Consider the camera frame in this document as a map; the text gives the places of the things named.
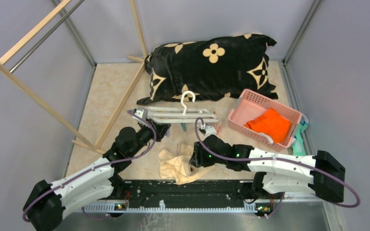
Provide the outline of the white clip hanger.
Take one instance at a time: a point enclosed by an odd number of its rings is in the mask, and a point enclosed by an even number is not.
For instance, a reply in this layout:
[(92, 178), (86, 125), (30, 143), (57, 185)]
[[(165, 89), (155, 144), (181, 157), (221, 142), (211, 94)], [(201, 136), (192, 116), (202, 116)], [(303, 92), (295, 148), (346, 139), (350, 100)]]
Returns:
[(186, 124), (194, 123), (197, 118), (202, 118), (204, 122), (219, 122), (219, 117), (206, 108), (189, 108), (185, 104), (185, 96), (191, 95), (192, 102), (195, 102), (195, 93), (187, 90), (180, 98), (180, 108), (172, 107), (145, 107), (147, 118), (165, 124)]

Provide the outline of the cream boxer underwear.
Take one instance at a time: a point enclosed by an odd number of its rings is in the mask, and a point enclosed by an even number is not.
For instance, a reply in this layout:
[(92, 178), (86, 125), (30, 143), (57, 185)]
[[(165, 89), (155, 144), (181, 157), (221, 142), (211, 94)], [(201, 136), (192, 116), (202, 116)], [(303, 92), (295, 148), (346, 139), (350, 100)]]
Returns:
[(195, 167), (189, 161), (194, 147), (180, 143), (177, 145), (177, 155), (164, 149), (159, 154), (159, 173), (163, 180), (174, 179), (177, 185), (194, 182), (214, 170), (214, 166)]

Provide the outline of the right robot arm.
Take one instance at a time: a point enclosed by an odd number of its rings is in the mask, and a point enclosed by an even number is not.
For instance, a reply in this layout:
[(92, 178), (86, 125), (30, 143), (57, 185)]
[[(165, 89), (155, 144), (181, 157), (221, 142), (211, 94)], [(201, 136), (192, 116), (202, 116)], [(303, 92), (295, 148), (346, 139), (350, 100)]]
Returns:
[(190, 165), (223, 164), (233, 171), (254, 172), (252, 193), (257, 198), (281, 192), (309, 193), (328, 202), (344, 201), (345, 167), (329, 152), (294, 156), (244, 144), (228, 144), (215, 135), (195, 142)]

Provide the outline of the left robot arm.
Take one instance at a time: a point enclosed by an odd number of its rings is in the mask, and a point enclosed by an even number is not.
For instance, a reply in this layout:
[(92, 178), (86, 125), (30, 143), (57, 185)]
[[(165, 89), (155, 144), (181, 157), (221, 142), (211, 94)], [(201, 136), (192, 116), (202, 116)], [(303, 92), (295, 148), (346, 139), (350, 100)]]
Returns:
[(138, 131), (122, 128), (111, 148), (88, 167), (51, 183), (36, 183), (23, 207), (23, 220), (37, 231), (52, 231), (72, 212), (92, 202), (124, 198), (127, 189), (119, 173), (141, 157), (139, 152), (149, 152), (170, 127), (147, 121)]

